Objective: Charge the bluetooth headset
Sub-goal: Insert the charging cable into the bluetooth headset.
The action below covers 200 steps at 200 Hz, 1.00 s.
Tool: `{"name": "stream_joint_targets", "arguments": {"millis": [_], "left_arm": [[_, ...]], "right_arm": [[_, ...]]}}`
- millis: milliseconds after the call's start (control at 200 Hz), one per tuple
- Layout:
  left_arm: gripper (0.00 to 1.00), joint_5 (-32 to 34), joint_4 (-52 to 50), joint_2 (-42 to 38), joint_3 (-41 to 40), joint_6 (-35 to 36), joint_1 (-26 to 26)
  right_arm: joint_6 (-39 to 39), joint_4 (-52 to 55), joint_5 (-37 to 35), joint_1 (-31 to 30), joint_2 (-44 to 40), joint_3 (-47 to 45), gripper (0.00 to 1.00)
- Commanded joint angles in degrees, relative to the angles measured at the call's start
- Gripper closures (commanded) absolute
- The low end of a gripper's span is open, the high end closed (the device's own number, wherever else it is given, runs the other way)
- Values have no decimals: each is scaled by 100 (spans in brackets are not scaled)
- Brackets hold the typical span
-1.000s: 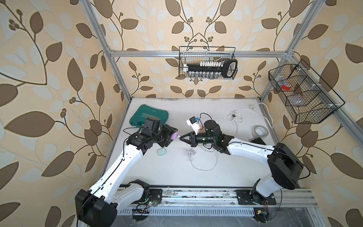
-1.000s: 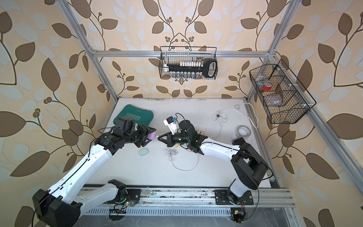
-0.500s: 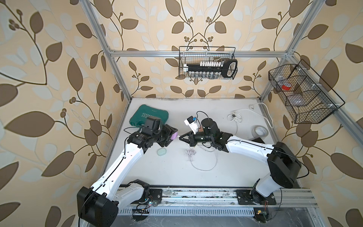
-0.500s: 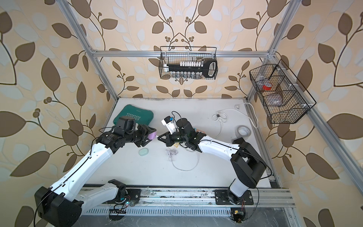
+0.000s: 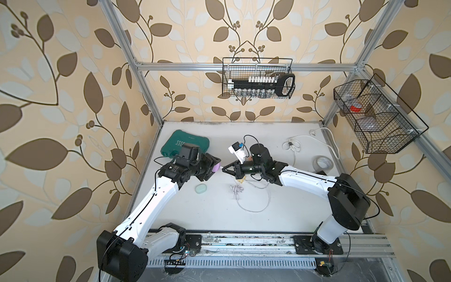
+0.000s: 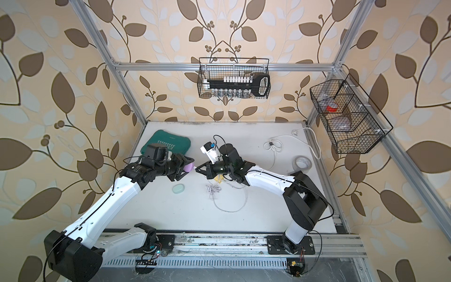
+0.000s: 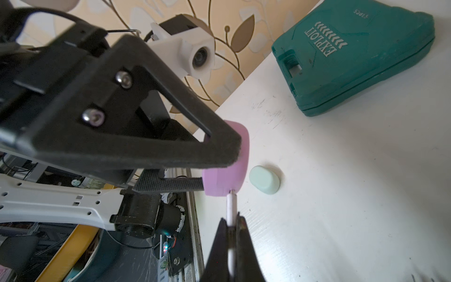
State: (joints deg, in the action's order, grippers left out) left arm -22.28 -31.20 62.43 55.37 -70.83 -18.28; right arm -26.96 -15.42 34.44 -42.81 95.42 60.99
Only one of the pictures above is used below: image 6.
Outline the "pink earbud case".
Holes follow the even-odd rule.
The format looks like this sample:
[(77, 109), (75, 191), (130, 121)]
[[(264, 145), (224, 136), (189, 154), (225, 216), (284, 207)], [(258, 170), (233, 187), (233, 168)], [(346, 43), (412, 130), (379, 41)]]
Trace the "pink earbud case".
[(187, 173), (191, 172), (194, 169), (194, 163), (187, 164), (183, 169)]

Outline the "yellow charger plug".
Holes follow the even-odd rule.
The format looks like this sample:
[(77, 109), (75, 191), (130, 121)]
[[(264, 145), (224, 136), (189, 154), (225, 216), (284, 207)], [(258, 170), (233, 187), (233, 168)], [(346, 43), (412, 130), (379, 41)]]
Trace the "yellow charger plug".
[(217, 183), (223, 183), (223, 182), (224, 182), (224, 176), (223, 176), (223, 175), (218, 175), (218, 176), (216, 176), (216, 177), (214, 178), (214, 180), (215, 180)]

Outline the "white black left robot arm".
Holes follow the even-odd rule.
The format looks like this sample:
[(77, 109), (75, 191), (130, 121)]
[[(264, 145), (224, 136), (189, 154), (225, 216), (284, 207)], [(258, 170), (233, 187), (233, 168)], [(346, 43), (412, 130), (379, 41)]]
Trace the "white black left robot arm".
[(107, 262), (131, 250), (157, 250), (156, 229), (138, 223), (111, 239), (100, 240), (107, 225), (122, 208), (155, 178), (181, 180), (194, 166), (194, 159), (170, 153), (165, 145), (152, 143), (144, 155), (119, 172), (111, 188), (64, 231), (52, 231), (44, 240), (49, 268), (72, 282), (88, 282)]

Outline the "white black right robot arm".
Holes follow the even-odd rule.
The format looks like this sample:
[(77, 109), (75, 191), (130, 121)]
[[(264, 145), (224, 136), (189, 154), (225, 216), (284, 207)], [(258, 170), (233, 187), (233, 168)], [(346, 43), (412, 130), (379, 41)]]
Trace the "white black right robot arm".
[(236, 183), (261, 188), (284, 199), (292, 221), (282, 235), (281, 245), (286, 252), (299, 254), (301, 241), (313, 231), (330, 207), (314, 182), (301, 171), (289, 176), (280, 175), (245, 161), (230, 143), (218, 148), (216, 144), (207, 142), (200, 150), (209, 160), (196, 168), (196, 172), (207, 179), (226, 175)]

